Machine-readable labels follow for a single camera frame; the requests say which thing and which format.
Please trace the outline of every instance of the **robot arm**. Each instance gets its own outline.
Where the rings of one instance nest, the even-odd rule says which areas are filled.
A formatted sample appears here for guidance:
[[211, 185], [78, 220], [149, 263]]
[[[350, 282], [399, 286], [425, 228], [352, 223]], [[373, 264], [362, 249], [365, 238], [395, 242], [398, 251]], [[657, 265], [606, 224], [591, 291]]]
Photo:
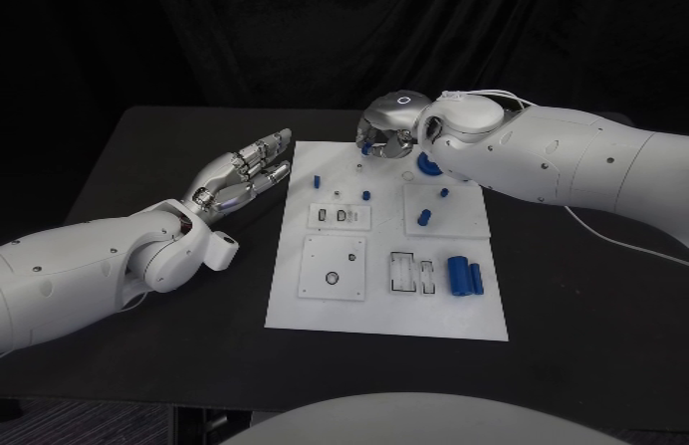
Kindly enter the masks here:
[[386, 121], [399, 118], [399, 100], [410, 97], [410, 92], [382, 97], [362, 121], [373, 117], [372, 127], [405, 129], [447, 175], [525, 201], [617, 213], [689, 247], [688, 136], [633, 128], [584, 111], [531, 106], [510, 112], [466, 92], [444, 92], [417, 115]]
[[175, 290], [200, 264], [224, 270], [238, 244], [208, 225], [288, 174], [267, 167], [288, 129], [202, 170], [182, 199], [130, 217], [32, 234], [0, 247], [0, 351], [58, 338], [118, 312], [139, 295]]

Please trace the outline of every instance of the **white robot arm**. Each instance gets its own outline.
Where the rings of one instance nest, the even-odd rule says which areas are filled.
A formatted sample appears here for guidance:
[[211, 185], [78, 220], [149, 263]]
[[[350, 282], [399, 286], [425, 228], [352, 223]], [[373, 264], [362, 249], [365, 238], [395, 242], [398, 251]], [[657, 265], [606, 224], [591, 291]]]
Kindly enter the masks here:
[[[379, 98], [358, 130], [365, 154], [402, 157], [418, 139], [430, 160], [459, 180], [535, 203], [610, 211], [663, 230], [689, 247], [689, 137], [646, 131], [584, 111], [506, 111], [487, 96], [408, 91]], [[386, 131], [375, 145], [376, 130]]]
[[200, 264], [224, 270], [238, 244], [208, 227], [288, 174], [291, 132], [262, 138], [202, 170], [182, 201], [126, 218], [32, 234], [0, 247], [0, 351], [58, 338], [118, 312], [139, 295], [175, 290]]

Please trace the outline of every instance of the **table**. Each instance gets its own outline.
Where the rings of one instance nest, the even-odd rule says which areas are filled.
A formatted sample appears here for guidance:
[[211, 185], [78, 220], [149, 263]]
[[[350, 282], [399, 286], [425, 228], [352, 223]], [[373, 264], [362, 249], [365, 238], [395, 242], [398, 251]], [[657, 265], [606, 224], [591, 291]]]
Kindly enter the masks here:
[[[68, 223], [179, 198], [218, 155], [284, 127], [294, 139], [350, 141], [359, 114], [128, 110]], [[7, 355], [0, 395], [281, 411], [360, 393], [446, 392], [593, 426], [689, 430], [686, 268], [597, 239], [562, 208], [486, 191], [510, 342], [270, 330], [286, 190], [287, 181], [215, 224], [241, 244], [229, 269], [202, 267], [177, 291]], [[616, 239], [689, 256], [640, 223], [581, 217]]]

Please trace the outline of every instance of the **black curtain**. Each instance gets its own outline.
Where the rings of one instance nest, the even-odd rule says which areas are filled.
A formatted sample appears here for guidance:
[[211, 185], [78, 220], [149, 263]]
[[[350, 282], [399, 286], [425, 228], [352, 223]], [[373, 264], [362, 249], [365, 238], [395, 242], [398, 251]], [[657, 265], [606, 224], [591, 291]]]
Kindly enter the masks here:
[[134, 105], [362, 109], [497, 88], [689, 133], [688, 0], [3, 1], [3, 180], [48, 178], [52, 199], [17, 228], [62, 219]]

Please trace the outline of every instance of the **gray carpet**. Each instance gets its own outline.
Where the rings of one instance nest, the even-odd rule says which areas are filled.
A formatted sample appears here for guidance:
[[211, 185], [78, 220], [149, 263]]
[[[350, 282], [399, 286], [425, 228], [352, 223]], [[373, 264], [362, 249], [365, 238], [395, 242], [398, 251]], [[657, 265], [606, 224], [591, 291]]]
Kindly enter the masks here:
[[2, 445], [169, 443], [163, 405], [22, 400], [25, 416], [0, 423]]

